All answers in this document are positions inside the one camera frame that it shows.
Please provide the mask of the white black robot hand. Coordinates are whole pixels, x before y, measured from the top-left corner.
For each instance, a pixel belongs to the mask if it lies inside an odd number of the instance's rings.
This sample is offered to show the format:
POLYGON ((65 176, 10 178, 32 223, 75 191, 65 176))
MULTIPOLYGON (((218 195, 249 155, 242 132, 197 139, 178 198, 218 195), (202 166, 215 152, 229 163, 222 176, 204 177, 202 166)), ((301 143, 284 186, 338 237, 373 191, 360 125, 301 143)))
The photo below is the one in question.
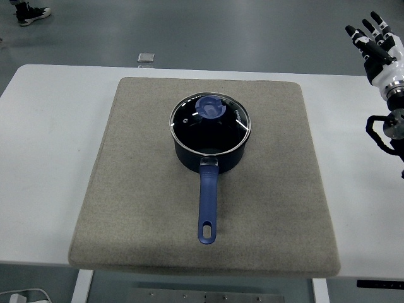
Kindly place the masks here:
POLYGON ((369 83, 388 101, 395 95, 403 95, 403 43, 376 12, 371 12, 371 18, 376 25, 362 20, 368 35, 351 25, 345 31, 364 59, 369 83))

